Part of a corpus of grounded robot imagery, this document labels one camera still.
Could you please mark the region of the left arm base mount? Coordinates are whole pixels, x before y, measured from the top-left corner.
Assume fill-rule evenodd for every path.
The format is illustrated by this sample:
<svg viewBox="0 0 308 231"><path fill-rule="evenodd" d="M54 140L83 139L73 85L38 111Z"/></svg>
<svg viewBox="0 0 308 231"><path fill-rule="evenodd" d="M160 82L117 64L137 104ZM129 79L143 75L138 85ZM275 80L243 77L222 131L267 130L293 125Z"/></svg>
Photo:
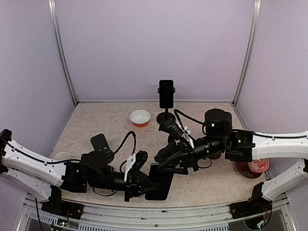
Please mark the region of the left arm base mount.
<svg viewBox="0 0 308 231"><path fill-rule="evenodd" d="M62 199L62 191L53 185L51 186L51 195L48 197L48 200L41 204L42 211L78 220L81 219L84 210L83 204L64 201Z"/></svg>

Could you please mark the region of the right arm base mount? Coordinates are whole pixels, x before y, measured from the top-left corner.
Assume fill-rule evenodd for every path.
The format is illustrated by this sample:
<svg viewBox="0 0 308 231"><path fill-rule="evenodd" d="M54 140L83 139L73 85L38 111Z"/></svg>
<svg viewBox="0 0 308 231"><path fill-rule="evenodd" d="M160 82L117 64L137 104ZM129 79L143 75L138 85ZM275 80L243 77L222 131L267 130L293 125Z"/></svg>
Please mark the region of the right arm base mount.
<svg viewBox="0 0 308 231"><path fill-rule="evenodd" d="M272 201L263 198L263 185L263 182L255 185L252 195L248 200L230 204L233 219L244 218L272 210Z"/></svg>

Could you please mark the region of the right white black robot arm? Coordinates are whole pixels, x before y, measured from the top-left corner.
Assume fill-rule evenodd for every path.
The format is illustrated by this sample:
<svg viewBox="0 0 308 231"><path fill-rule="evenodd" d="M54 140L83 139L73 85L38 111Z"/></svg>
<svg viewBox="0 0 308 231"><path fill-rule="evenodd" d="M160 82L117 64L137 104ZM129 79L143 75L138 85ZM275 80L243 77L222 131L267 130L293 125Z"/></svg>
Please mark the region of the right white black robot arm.
<svg viewBox="0 0 308 231"><path fill-rule="evenodd" d="M205 136L193 140L181 121L173 118L161 122L159 130L169 134L168 145L155 156L161 172L188 174L188 168L200 169L198 161L217 153L233 162L250 163L265 158L293 158L299 160L291 168L268 182L253 188L246 203L249 213L255 214L280 194L294 188L308 177L308 133L264 134L233 129L231 113L222 109L205 112L202 123Z"/></svg>

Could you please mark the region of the black pole phone stand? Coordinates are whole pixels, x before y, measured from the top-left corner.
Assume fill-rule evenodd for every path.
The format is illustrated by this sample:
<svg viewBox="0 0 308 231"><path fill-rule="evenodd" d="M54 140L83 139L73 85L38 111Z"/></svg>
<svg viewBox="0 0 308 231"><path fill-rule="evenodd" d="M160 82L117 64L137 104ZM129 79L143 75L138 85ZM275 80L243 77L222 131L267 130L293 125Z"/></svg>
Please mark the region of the black pole phone stand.
<svg viewBox="0 0 308 231"><path fill-rule="evenodd" d="M164 112L159 113L156 117L156 121L159 125L168 119L173 119L176 121L176 117L171 112L169 112L168 108L166 108Z"/></svg>
<svg viewBox="0 0 308 231"><path fill-rule="evenodd" d="M174 140L174 131L173 126L175 125L175 120L173 118L169 118L160 123L158 130L161 132L165 132L168 134L167 142L170 143Z"/></svg>

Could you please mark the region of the black teal phone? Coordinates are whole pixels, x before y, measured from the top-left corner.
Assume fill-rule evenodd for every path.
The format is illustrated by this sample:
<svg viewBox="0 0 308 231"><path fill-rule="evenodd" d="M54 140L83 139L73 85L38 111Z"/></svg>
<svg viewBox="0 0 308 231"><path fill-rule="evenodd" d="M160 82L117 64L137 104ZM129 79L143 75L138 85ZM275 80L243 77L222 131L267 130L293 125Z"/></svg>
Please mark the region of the black teal phone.
<svg viewBox="0 0 308 231"><path fill-rule="evenodd" d="M157 90L159 94L159 107L161 109L170 109L174 106L174 82L171 79L160 80L159 88Z"/></svg>

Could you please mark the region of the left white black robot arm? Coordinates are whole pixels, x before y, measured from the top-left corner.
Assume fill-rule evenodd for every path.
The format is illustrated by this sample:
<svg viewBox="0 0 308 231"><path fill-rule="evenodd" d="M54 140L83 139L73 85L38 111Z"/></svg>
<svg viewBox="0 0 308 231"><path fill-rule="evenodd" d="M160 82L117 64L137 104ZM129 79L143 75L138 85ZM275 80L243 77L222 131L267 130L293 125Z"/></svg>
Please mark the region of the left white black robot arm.
<svg viewBox="0 0 308 231"><path fill-rule="evenodd" d="M160 189L141 172L148 154L132 153L125 172L117 172L109 164L113 152L104 134L90 140L93 151L82 154L80 159L54 160L28 150L12 139L12 132L0 133L0 174L21 183L41 202L48 202L57 214L67 210L67 202L60 198L62 191L87 193L88 188L124 192L125 201Z"/></svg>

